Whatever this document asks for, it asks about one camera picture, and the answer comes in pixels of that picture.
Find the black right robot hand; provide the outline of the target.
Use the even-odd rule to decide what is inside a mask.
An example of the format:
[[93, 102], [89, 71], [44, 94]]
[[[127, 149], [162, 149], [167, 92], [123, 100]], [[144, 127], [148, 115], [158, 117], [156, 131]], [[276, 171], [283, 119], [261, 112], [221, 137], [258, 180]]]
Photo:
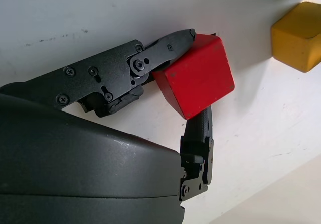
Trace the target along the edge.
[[212, 111], [189, 119], [179, 151], [63, 112], [98, 117], [139, 99], [182, 57], [194, 29], [133, 40], [1, 87], [1, 223], [182, 223], [212, 179]]

